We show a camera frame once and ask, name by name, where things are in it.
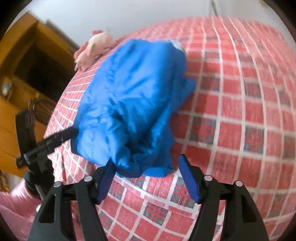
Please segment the blue puffer jacket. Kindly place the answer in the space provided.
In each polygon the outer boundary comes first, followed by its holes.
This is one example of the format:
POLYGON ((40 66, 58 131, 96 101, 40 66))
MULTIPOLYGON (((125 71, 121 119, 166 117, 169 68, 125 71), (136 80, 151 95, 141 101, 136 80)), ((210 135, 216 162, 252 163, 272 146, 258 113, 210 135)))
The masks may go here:
POLYGON ((71 151, 119 176, 165 177, 174 171, 170 119, 196 88, 176 40, 132 39, 97 69, 74 120, 71 151))

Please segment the pink quilted blanket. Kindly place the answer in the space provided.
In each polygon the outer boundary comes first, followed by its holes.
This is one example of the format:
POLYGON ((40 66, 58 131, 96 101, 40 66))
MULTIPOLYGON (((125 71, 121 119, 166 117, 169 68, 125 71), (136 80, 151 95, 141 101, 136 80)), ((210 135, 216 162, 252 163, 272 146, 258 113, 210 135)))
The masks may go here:
POLYGON ((42 201, 33 196, 22 180, 11 192, 1 192, 1 215, 18 240, 27 240, 36 208, 42 201))

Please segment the red plaid bed sheet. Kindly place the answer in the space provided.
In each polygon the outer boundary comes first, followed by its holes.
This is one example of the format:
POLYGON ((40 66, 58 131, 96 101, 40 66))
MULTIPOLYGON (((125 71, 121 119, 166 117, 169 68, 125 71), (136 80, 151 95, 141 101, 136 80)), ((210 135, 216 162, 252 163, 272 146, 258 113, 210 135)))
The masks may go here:
MULTIPOLYGON (((270 240, 295 214, 295 53, 280 32, 222 17, 179 19, 125 40, 176 39, 187 51, 196 90, 173 116, 171 157, 219 182, 240 180, 270 240)), ((116 177, 98 214, 109 240, 188 240, 200 206, 179 172, 116 177)))

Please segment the yellow wooden cabinet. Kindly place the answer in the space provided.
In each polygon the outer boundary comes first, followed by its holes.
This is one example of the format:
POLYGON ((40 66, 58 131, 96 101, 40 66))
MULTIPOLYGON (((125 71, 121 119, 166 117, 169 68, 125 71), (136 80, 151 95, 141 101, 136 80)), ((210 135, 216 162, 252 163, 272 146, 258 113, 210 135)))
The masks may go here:
POLYGON ((48 22, 23 14, 1 39, 1 171, 21 177, 15 115, 37 102, 35 132, 42 139, 47 121, 74 75, 76 46, 67 43, 48 22))

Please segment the pink unicorn plush toy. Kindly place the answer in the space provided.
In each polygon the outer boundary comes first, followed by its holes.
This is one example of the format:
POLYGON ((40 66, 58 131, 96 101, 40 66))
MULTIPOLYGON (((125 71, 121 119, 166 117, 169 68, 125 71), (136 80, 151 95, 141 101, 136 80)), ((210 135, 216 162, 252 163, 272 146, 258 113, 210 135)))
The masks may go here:
POLYGON ((116 46, 116 41, 110 33, 103 32, 103 30, 94 30, 92 35, 73 55, 74 71, 90 68, 99 56, 106 54, 116 46))

